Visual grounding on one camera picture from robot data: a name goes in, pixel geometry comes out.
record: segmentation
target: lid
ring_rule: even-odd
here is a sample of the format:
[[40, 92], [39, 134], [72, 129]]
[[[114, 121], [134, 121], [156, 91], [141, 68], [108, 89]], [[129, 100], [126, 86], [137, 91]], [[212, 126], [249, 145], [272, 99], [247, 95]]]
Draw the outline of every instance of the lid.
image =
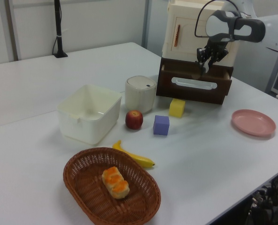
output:
[[127, 83], [137, 89], [147, 89], [156, 85], [155, 81], [146, 76], [134, 76], [127, 80]]

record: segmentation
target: black pole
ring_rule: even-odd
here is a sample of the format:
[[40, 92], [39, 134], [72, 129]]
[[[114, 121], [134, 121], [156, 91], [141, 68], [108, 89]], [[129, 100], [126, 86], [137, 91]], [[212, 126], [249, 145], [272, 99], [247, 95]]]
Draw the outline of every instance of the black pole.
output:
[[60, 0], [54, 0], [54, 12], [55, 12], [55, 25], [56, 25], [56, 38], [58, 43], [58, 52], [55, 53], [54, 56], [57, 58], [68, 57], [68, 55], [63, 51], [63, 45], [62, 45]]

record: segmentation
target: red apple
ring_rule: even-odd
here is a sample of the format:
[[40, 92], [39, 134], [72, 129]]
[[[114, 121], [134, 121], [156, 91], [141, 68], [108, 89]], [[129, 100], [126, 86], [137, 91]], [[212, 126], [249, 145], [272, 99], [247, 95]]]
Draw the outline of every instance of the red apple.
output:
[[143, 115], [138, 110], [131, 110], [125, 116], [125, 124], [128, 128], [137, 130], [140, 129], [143, 123]]

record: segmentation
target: pastry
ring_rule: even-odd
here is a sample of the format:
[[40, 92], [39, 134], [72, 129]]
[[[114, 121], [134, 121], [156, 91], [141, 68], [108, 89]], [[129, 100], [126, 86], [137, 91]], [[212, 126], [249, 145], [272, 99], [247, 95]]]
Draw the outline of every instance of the pastry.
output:
[[113, 166], [102, 173], [102, 182], [109, 193], [115, 199], [121, 199], [128, 195], [130, 189], [117, 167]]

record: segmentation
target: wicker basket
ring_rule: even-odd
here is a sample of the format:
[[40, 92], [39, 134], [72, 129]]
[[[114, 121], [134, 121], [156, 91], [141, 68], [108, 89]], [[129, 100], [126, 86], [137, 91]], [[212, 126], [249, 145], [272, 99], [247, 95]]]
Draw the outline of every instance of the wicker basket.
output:
[[[105, 169], [116, 166], [129, 183], [124, 199], [114, 199], [102, 182]], [[96, 225], [142, 225], [158, 211], [161, 194], [155, 180], [127, 154], [92, 148], [73, 156], [64, 168], [64, 183]]]

